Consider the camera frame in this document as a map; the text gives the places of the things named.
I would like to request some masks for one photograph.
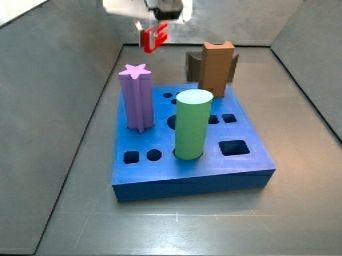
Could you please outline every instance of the purple star-shaped peg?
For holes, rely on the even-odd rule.
[[[139,66],[126,65],[126,70],[119,73],[119,75],[131,75],[133,79],[137,79],[141,74],[152,74],[150,70],[145,69],[146,64]]]

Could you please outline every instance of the shape sorter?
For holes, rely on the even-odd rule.
[[[265,187],[276,164],[228,86],[213,101],[204,155],[176,157],[177,94],[198,84],[154,86],[156,127],[127,128],[119,99],[113,187],[119,202]]]

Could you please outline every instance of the round hole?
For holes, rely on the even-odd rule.
[[[165,98],[172,98],[172,97],[173,97],[173,93],[166,92],[166,93],[164,94],[164,97],[165,97]]]
[[[173,115],[168,118],[168,125],[169,127],[176,130],[177,127],[177,115]]]
[[[180,158],[180,157],[177,156],[176,151],[177,151],[177,149],[174,148],[173,154],[174,154],[176,158],[177,158],[177,159],[181,159],[181,160],[185,160],[185,159],[182,159],[182,158]]]
[[[150,161],[158,161],[162,158],[162,152],[158,149],[152,149],[148,152],[148,159]]]

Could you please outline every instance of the brown block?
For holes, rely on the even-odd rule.
[[[200,89],[213,92],[216,98],[225,96],[234,49],[232,42],[222,45],[206,42],[204,45]]]

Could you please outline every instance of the gray floor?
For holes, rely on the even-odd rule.
[[[111,188],[125,64],[184,83],[186,51],[126,47],[91,122],[39,254],[342,254],[342,150],[270,49],[238,48],[234,91],[278,170],[265,189],[119,204]]]

